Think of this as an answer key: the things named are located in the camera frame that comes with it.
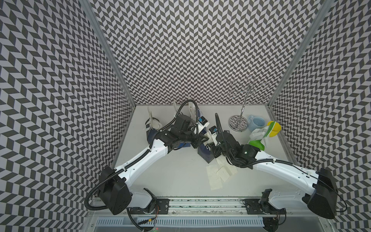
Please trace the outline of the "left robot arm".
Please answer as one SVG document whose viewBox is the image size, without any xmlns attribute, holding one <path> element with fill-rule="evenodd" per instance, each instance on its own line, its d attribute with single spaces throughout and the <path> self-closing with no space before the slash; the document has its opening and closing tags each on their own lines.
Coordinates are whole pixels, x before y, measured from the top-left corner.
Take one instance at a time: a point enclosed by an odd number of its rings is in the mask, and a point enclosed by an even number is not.
<svg viewBox="0 0 371 232">
<path fill-rule="evenodd" d="M 135 191 L 131 187 L 144 171 L 170 152 L 180 150 L 186 144 L 198 148 L 208 140 L 208 137 L 202 134 L 203 129 L 208 126 L 208 121 L 199 116 L 192 119 L 181 113 L 188 103 L 192 103 L 196 110 L 199 109 L 194 100 L 184 101 L 174 118 L 156 131 L 144 150 L 116 168 L 106 167 L 102 170 L 99 183 L 84 199 L 86 209 L 109 209 L 113 215 L 124 210 L 130 211 L 132 208 L 139 208 L 149 214 L 156 209 L 157 197 L 149 189 Z"/>
</svg>

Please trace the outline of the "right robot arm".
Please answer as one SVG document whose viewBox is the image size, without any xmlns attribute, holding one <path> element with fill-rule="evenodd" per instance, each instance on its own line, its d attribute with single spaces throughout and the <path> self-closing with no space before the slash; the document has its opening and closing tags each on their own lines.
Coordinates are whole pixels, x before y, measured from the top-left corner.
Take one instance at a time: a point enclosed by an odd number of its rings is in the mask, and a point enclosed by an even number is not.
<svg viewBox="0 0 371 232">
<path fill-rule="evenodd" d="M 225 156 L 228 164 L 269 173 L 296 187 L 296 190 L 277 194 L 274 194 L 271 188 L 262 192 L 259 204 L 264 213 L 295 207 L 307 208 L 327 219 L 334 219 L 339 213 L 336 206 L 342 197 L 330 170 L 321 168 L 316 171 L 299 167 L 289 161 L 277 159 L 250 144 L 240 145 L 232 134 L 222 129 L 218 115 L 215 115 L 215 120 L 216 151 Z"/>
</svg>

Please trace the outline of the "navy bag with white handles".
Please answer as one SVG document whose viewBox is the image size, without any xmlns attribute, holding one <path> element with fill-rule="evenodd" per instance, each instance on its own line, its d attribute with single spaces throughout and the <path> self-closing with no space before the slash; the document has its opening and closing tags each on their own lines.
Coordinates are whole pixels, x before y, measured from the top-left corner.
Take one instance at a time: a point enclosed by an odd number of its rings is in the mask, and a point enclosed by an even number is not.
<svg viewBox="0 0 371 232">
<path fill-rule="evenodd" d="M 149 113 L 149 118 L 145 122 L 145 126 L 146 126 L 145 130 L 146 130 L 147 142 L 151 144 L 157 131 L 159 131 L 162 128 L 162 124 L 159 119 L 153 117 L 152 111 L 149 106 L 147 107 L 147 109 Z"/>
</svg>

